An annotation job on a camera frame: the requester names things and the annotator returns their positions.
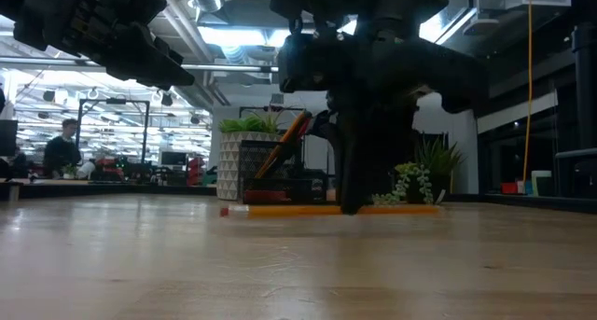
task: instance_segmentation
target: red object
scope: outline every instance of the red object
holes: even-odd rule
[[[300,131],[298,131],[297,141],[300,140],[300,138],[302,138],[302,136],[304,136],[305,133],[307,132],[307,129],[309,128],[310,121],[311,121],[310,118],[305,119],[305,123],[300,128]]]
[[[120,180],[124,181],[124,173],[121,168],[116,167],[116,161],[113,159],[100,159],[95,161],[95,165],[101,166],[105,173],[117,174]]]
[[[502,194],[518,194],[519,188],[516,183],[503,183]]]
[[[283,190],[246,190],[244,192],[244,203],[250,202],[286,202],[286,192]]]
[[[203,178],[203,169],[205,162],[203,158],[194,158],[188,162],[187,186],[198,186]]]

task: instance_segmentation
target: person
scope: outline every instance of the person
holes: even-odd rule
[[[17,146],[15,156],[9,160],[12,166],[12,172],[16,178],[27,178],[29,174],[27,157],[22,153],[21,148]]]
[[[0,83],[0,114],[4,112],[4,106],[7,103],[7,97],[4,94],[3,84]]]
[[[76,165],[81,161],[81,153],[73,142],[78,122],[66,119],[62,122],[62,135],[50,140],[44,152],[44,168],[46,176],[60,178],[64,166]]]

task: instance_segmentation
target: potted plant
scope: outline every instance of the potted plant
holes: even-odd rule
[[[434,201],[441,192],[450,191],[451,175],[456,166],[463,161],[463,155],[456,148],[456,144],[446,146],[444,136],[433,142],[423,141],[415,152],[415,162],[424,165],[429,170],[429,180],[432,184]]]
[[[66,180],[75,179],[76,178],[76,166],[75,165],[67,165],[62,168],[62,178]]]
[[[429,170],[424,165],[409,162],[396,166],[399,178],[396,189],[391,193],[373,195],[375,205],[397,205],[406,199],[408,203],[433,204],[432,184],[429,181]]]
[[[408,203],[433,204],[441,202],[450,190],[451,173],[463,160],[456,144],[445,147],[443,137],[417,146],[415,162],[396,166],[398,180],[392,193],[374,195],[376,205]]]
[[[253,140],[277,142],[278,119],[282,112],[253,114],[248,118],[224,119],[219,124],[222,132],[220,156],[217,166],[217,197],[221,200],[237,200],[239,180],[239,150],[241,141]]]

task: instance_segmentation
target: plant pot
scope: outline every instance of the plant pot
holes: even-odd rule
[[[431,182],[431,193],[433,194],[433,203],[439,204],[450,190],[450,176],[449,175],[431,175],[429,181]],[[410,185],[407,189],[407,202],[415,204],[425,203],[424,195],[419,191],[421,186],[417,180],[416,175],[410,177]]]
[[[264,132],[222,133],[220,141],[220,159],[217,165],[217,198],[235,201],[239,197],[239,150],[241,141],[277,142],[280,136]]]

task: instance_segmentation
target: table surface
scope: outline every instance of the table surface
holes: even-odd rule
[[[597,216],[219,217],[215,198],[0,204],[0,319],[589,319]]]

